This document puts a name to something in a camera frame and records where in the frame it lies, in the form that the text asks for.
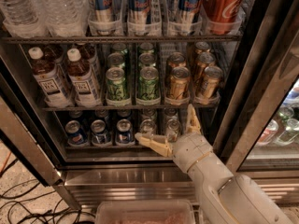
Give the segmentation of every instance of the refrigerator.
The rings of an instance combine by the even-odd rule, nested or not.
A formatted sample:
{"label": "refrigerator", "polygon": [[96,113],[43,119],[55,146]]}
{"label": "refrigerator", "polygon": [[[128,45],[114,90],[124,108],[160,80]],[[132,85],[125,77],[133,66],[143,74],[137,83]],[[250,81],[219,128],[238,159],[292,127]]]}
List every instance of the refrigerator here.
{"label": "refrigerator", "polygon": [[[242,25],[229,35],[163,33],[25,39],[11,37],[2,30],[0,138],[43,185],[53,186],[71,208],[96,208],[103,201],[148,199],[188,199],[196,204],[193,182],[170,158],[139,144],[71,147],[64,129],[69,111],[74,110],[82,110],[89,116],[95,110],[110,110],[112,125],[117,110],[132,110],[135,132],[139,129],[140,110],[144,108],[156,109],[160,123],[164,109],[175,108],[183,123],[187,105],[191,103],[204,136],[234,174],[249,175],[262,189],[271,192],[275,202],[297,202],[296,144],[280,152],[278,159],[272,159],[266,151],[271,145],[255,151],[255,143],[298,77],[298,1],[243,0]],[[186,54],[187,45],[196,41],[211,44],[224,73],[220,100],[215,104],[198,104],[191,94],[187,104],[170,105],[164,99],[162,84],[161,102],[157,105],[138,105],[132,89],[132,103],[122,107],[107,104],[48,107],[32,76],[28,58],[28,49],[41,44],[61,44],[67,48],[74,43],[88,42],[96,44],[100,54],[105,54],[112,44],[125,43],[134,54],[138,44],[151,42],[164,64],[165,56],[174,51]],[[132,87],[134,83],[135,76],[132,76]],[[162,133],[163,128],[159,127],[158,133]],[[282,189],[288,191],[279,199],[277,193]]]}

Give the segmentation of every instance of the bottle cap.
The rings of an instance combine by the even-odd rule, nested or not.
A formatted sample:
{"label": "bottle cap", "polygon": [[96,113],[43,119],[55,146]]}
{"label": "bottle cap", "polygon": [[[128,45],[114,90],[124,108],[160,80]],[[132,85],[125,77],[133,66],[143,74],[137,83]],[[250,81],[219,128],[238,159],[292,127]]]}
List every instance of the bottle cap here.
{"label": "bottle cap", "polygon": [[28,50],[30,57],[34,60],[40,59],[43,57],[44,52],[39,47],[34,47]]}
{"label": "bottle cap", "polygon": [[71,61],[71,62],[76,62],[81,59],[81,54],[80,54],[80,51],[78,51],[78,49],[68,50],[67,56],[68,56],[69,61]]}

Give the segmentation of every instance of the refrigerator bottom panel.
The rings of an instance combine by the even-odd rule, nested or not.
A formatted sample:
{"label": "refrigerator bottom panel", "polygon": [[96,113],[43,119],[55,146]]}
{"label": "refrigerator bottom panel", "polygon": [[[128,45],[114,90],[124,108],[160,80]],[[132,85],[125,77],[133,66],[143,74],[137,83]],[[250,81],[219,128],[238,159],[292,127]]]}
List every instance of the refrigerator bottom panel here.
{"label": "refrigerator bottom panel", "polygon": [[97,208],[103,201],[188,199],[196,203],[192,181],[177,167],[68,171],[64,188],[71,204],[82,208]]}

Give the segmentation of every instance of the beverage cooler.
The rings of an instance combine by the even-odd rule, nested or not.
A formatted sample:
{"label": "beverage cooler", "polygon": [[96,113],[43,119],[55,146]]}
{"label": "beverage cooler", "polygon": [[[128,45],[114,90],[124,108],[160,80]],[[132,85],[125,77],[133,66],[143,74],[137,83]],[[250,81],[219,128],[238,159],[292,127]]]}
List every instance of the beverage cooler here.
{"label": "beverage cooler", "polygon": [[[188,104],[233,173],[277,203],[298,202],[298,0],[74,0],[77,19],[59,24],[49,1],[31,1],[39,10],[29,25],[3,11],[0,134],[70,207],[196,204],[188,176],[134,138],[150,129],[175,141]],[[59,91],[38,73],[58,67],[57,54],[67,64]]]}

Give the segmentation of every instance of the speckled floor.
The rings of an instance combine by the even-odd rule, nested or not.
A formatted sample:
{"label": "speckled floor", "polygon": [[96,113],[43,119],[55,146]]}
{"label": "speckled floor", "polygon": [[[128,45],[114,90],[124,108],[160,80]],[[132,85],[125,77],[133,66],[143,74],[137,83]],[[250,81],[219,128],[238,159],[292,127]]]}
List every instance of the speckled floor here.
{"label": "speckled floor", "polygon": [[[7,157],[9,150],[6,146],[0,142],[0,168],[2,168],[4,160]],[[7,165],[12,163],[16,157],[11,154]],[[0,224],[29,224],[29,223],[49,223],[49,224],[73,224],[77,220],[78,213],[72,213],[65,216],[57,216],[53,220],[53,216],[36,219],[24,219],[29,212],[33,214],[45,214],[49,211],[53,213],[57,203],[59,204],[56,208],[56,213],[64,210],[68,206],[64,201],[61,201],[61,197],[54,191],[52,187],[44,187],[41,184],[37,185],[38,181],[33,175],[21,164],[20,161],[17,161],[11,168],[9,168],[3,176],[0,177]],[[13,198],[25,193],[30,188],[36,186],[35,189],[29,193],[21,196],[20,198]],[[79,221],[94,221],[93,217],[88,215],[80,215]]]}

